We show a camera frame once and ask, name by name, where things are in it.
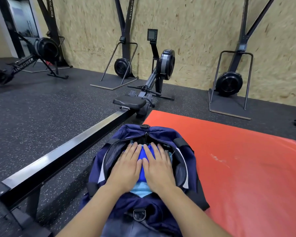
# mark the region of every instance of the display screen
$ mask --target display screen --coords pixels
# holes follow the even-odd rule
[[[149,31],[148,38],[149,39],[154,39],[155,38],[155,32],[154,31]]]

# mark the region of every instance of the rowing machine flywheel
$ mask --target rowing machine flywheel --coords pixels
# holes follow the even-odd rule
[[[175,52],[174,50],[166,49],[162,52],[160,59],[157,62],[157,71],[165,80],[169,80],[174,69]]]
[[[242,87],[242,77],[236,72],[225,72],[216,81],[216,91],[221,96],[231,96],[240,91]]]
[[[55,62],[59,58],[59,48],[55,41],[50,38],[39,38],[34,42],[36,55],[48,62]]]
[[[114,63],[114,70],[116,74],[119,77],[123,78],[128,65],[129,65],[129,60],[127,60],[126,58],[118,58]],[[132,65],[130,64],[126,77],[129,77],[131,73],[132,73]]]

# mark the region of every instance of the black rubber floor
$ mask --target black rubber floor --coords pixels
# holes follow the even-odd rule
[[[60,72],[69,79],[21,72],[0,86],[0,181],[114,113],[118,106],[112,104],[113,98],[129,91],[127,87],[113,91],[91,87],[90,71],[73,68]],[[134,85],[141,83],[144,81],[137,80]],[[250,99],[252,120],[248,121],[209,112],[207,91],[164,84],[163,93],[175,95],[176,100],[157,99],[157,110],[296,140],[292,125],[296,107]],[[127,122],[138,123],[134,118]],[[41,224],[57,233],[77,213],[86,169],[108,138],[43,186],[38,212]],[[0,217],[0,236],[22,234]]]

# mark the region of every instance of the light blue fabric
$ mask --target light blue fabric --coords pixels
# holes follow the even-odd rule
[[[172,163],[172,153],[170,152],[169,152],[169,157]],[[140,198],[145,197],[146,195],[149,195],[152,193],[147,182],[137,182],[134,188],[130,192],[132,192],[135,195],[138,195]]]

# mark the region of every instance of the blue clothing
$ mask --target blue clothing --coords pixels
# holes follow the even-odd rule
[[[149,148],[149,150],[151,151],[152,155],[155,158],[155,153],[153,151],[152,146],[149,145],[148,148]],[[171,163],[172,163],[172,154],[170,152],[169,152],[169,157],[170,157],[170,160],[171,160]],[[143,158],[147,158],[147,156],[146,156],[146,152],[144,150],[144,147],[142,146],[138,159],[143,159]],[[152,193],[152,191],[150,190],[150,188],[149,188],[149,186],[147,184],[147,181],[146,181],[146,178],[145,178],[145,172],[144,172],[143,167],[141,167],[140,174],[139,174],[139,179],[138,179],[137,183],[135,184],[134,188],[130,192],[132,192],[133,194],[138,195],[140,198],[145,197],[146,195],[149,195],[149,194]]]

